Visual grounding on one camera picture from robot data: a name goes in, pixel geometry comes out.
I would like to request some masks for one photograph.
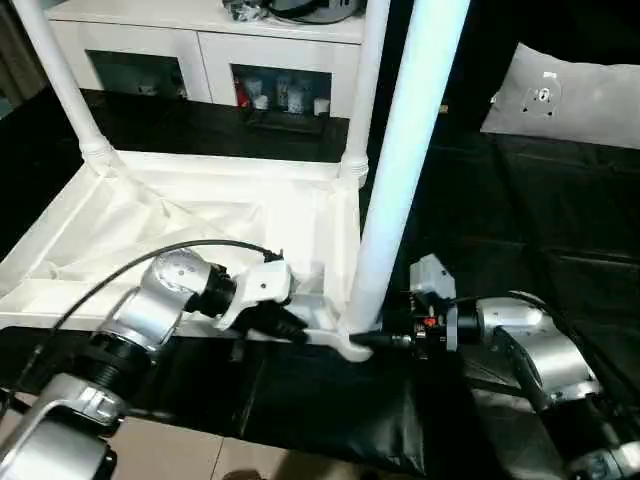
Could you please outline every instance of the white pole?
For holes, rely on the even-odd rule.
[[[391,0],[370,0],[367,4],[347,146],[340,162],[340,176],[353,176],[358,179],[360,186],[364,185],[369,171],[367,142],[390,3]]]
[[[351,333],[376,323],[468,8],[469,0],[415,0],[351,299],[341,318]]]
[[[100,133],[38,0],[14,0],[31,43],[80,143],[84,159],[100,167],[117,161],[115,150]]]

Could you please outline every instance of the white fabric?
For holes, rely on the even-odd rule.
[[[482,131],[640,148],[640,66],[570,63],[520,44]]]

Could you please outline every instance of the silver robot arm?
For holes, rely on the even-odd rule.
[[[0,446],[0,480],[106,480],[117,456],[103,437],[175,332],[183,312],[199,311],[226,329],[247,308],[289,298],[283,260],[230,278],[191,250],[156,257],[74,359],[56,375]]]
[[[484,343],[510,362],[575,480],[640,478],[640,431],[607,393],[585,356],[540,299],[522,292],[456,298],[455,282],[435,255],[411,266],[412,331],[369,332],[351,341],[411,348],[420,359],[460,344]]]

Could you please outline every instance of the wire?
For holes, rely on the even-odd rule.
[[[571,338],[573,341],[577,341],[579,344],[582,344],[588,350],[591,350],[593,355],[595,355],[603,364],[607,366],[611,372],[618,377],[618,379],[624,384],[624,386],[629,390],[629,392],[633,395],[635,402],[640,405],[640,389],[631,381],[627,374],[625,374],[617,365],[615,365],[610,359],[609,356],[606,355],[602,349],[589,340],[584,334],[580,333],[576,328],[574,328],[569,322],[566,321],[564,316],[561,314],[559,310],[553,309],[548,303],[543,300],[540,300],[533,295],[516,292],[516,291],[508,291],[501,295],[480,295],[480,296],[469,296],[469,297],[458,297],[449,301],[450,305],[458,305],[460,303],[466,302],[477,302],[479,300],[486,300],[490,298],[500,298],[500,297],[510,297],[515,298],[517,300],[521,300],[523,302],[528,303],[529,305],[536,307],[543,312],[547,313],[554,322],[558,324],[558,326],[564,330],[564,333]]]
[[[345,17],[342,17],[342,18],[340,18],[340,19],[338,19],[338,20],[331,20],[331,21],[328,21],[328,22],[313,22],[313,21],[310,21],[310,20],[305,20],[305,19],[303,19],[303,18],[286,18],[286,17],[280,17],[280,16],[278,16],[276,13],[274,13],[273,11],[271,11],[271,10],[269,10],[269,11],[270,11],[270,12],[271,12],[275,17],[278,17],[278,19],[280,19],[280,20],[284,20],[284,21],[287,21],[288,23],[298,24],[298,25],[300,25],[300,24],[302,24],[302,25],[334,25],[334,24],[336,24],[336,23],[340,23],[340,22],[342,22],[342,21],[346,20],[347,18],[349,18],[349,17],[352,17],[352,16],[353,16],[353,13],[350,13],[349,15],[347,15],[347,16],[345,16]]]
[[[174,250],[180,250],[181,248],[207,246],[207,245],[208,246],[228,246],[228,247],[237,247],[237,248],[244,248],[247,250],[253,250],[254,252],[262,253],[265,257],[265,261],[282,258],[281,255],[278,255],[272,252],[271,250],[267,250],[266,248],[260,247],[258,245],[253,245],[251,243],[240,242],[236,240],[209,239],[209,240],[189,240],[186,242],[174,243],[172,245],[167,245],[165,247],[152,250],[148,253],[145,253],[144,255],[141,255],[138,258],[135,258],[134,260],[131,260],[129,263],[117,269],[115,272],[113,272],[111,275],[106,277],[104,280],[97,283],[93,288],[91,288],[91,290],[89,290],[78,301],[76,301],[76,303],[74,303],[71,306],[71,308],[69,308],[65,313],[63,313],[62,316],[56,321],[56,323],[53,324],[53,326],[49,329],[49,334],[47,335],[47,337],[42,342],[40,342],[40,344],[38,344],[31,352],[31,355],[29,356],[27,363],[25,364],[24,368],[18,375],[18,378],[14,382],[13,386],[9,389],[8,392],[4,392],[3,390],[3,393],[6,393],[6,401],[2,404],[2,407],[0,408],[0,423],[2,423],[2,420],[4,419],[4,416],[6,415],[9,408],[14,404],[16,400],[16,394],[21,390],[22,384],[27,378],[27,375],[31,372],[31,370],[33,369],[33,366],[36,364],[36,362],[42,356],[45,350],[47,350],[51,346],[51,343],[56,333],[58,333],[60,328],[62,328],[65,322],[71,317],[71,315],[73,315],[82,305],[84,305],[87,302],[87,300],[89,300],[96,293],[98,293],[104,287],[106,287],[111,282],[113,282],[120,275],[127,272],[128,270],[131,270],[133,267],[141,264],[142,262],[145,262],[154,257],[157,257],[158,255],[162,255],[163,253],[172,252]]]

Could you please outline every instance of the black table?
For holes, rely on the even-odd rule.
[[[226,107],[86,93],[119,149],[306,161],[340,159],[347,122],[321,138],[247,128]],[[435,252],[458,293],[526,290],[561,308],[608,362],[612,391],[636,404],[640,387],[640,152],[437,126],[391,290]],[[0,122],[6,252],[81,164],[49,91]],[[372,170],[381,139],[370,139]],[[371,182],[361,191],[366,212]],[[43,332],[0,332],[0,381],[10,382]],[[65,332],[29,380],[37,393],[82,341]],[[381,352],[349,364],[320,347],[176,338],[134,402],[134,414],[431,478],[551,475],[559,463],[500,358],[482,348],[417,363]],[[611,372],[611,365],[624,375]]]

